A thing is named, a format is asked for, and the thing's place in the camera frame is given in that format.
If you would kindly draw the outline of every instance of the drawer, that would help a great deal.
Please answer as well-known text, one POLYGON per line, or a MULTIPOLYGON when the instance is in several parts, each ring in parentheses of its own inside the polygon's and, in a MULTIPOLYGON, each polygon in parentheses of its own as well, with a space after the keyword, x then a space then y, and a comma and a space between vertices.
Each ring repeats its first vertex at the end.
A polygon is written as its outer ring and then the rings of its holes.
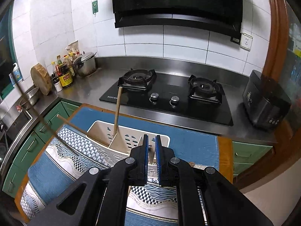
POLYGON ((272 146, 232 142, 233 161, 235 163, 254 164, 268 152, 272 146))
POLYGON ((44 145, 38 135, 32 132, 18 151, 13 164, 26 173, 44 145))
POLYGON ((64 101, 61 101, 65 111, 67 112, 68 116, 71 116, 76 109, 78 109, 77 105, 73 105, 64 101))
POLYGON ((15 198, 26 172, 12 164, 5 178, 2 191, 15 198))
POLYGON ((253 164, 249 164, 249 163, 233 163, 233 174, 238 175, 252 165, 253 164))
MULTIPOLYGON (((52 128, 52 130, 55 131, 63 124, 63 121, 57 118, 57 114, 60 114, 64 118, 68 118, 68 114, 61 103, 58 103, 44 117, 45 122, 52 128)), ((43 140, 44 143, 47 143, 48 140, 52 137, 51 132, 47 130, 43 123, 37 124, 34 128, 34 131, 43 140)))

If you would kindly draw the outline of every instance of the wooden cutting board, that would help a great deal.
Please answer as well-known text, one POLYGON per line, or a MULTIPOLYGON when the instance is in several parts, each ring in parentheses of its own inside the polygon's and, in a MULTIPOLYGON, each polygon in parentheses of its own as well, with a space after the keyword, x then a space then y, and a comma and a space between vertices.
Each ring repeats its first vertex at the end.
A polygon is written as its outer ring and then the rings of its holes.
POLYGON ((52 88, 48 71, 41 64, 36 64, 31 68, 30 74, 34 85, 40 89, 42 94, 48 95, 52 88))

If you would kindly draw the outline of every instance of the silver drawer handle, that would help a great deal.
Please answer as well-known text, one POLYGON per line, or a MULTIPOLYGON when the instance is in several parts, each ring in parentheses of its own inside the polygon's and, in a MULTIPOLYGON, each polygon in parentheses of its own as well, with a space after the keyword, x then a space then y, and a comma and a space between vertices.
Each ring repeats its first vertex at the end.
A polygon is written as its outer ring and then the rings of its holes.
POLYGON ((30 144, 30 146, 28 147, 27 151, 28 152, 32 152, 32 150, 30 150, 31 146, 34 144, 34 142, 37 141, 36 138, 32 141, 32 143, 30 144))
POLYGON ((244 156, 244 155, 238 155, 238 154, 235 152, 235 155, 236 155, 236 156, 238 156, 238 157, 245 157, 245 158, 249 158, 249 157, 250 157, 252 154, 251 154, 251 155, 249 155, 249 156, 244 156))
POLYGON ((40 133, 44 133, 44 132, 43 132, 43 129, 44 129, 44 128, 45 128, 45 126, 43 126, 43 127, 39 130, 39 132, 40 132, 40 133))
POLYGON ((8 187, 8 190, 7 190, 7 192, 10 192, 11 185, 13 185, 13 186, 14 186, 13 182, 12 182, 12 181, 9 181, 9 187, 8 187))

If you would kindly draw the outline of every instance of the white wall socket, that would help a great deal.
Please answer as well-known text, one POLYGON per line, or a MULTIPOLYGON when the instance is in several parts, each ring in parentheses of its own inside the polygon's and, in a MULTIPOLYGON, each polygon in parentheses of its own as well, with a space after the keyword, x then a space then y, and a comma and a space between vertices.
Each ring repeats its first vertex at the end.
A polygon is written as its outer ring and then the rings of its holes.
POLYGON ((252 36, 250 36, 246 33, 241 34, 240 47, 250 51, 251 46, 252 46, 252 42, 253 42, 253 37, 252 36))

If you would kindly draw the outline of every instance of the white storage basket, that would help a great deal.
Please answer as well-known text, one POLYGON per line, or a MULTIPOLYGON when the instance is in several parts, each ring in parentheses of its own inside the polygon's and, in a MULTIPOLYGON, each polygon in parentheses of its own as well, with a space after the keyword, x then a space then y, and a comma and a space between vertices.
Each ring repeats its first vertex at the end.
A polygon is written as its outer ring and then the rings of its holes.
MULTIPOLYGON (((168 147, 170 143, 170 138, 168 136, 159 133, 150 133, 129 127, 118 126, 117 134, 113 137, 113 130, 114 124, 104 121, 95 121, 88 130, 88 133, 93 133, 95 136, 99 137, 100 140, 110 144, 109 147, 103 146, 86 136, 103 156, 105 161, 111 166, 114 166, 118 161, 129 157, 132 148, 142 145, 144 134, 148 135, 148 145, 153 152, 155 152, 155 136, 161 136, 162 146, 168 147)), ((148 176, 157 178, 156 165, 148 165, 148 176)))

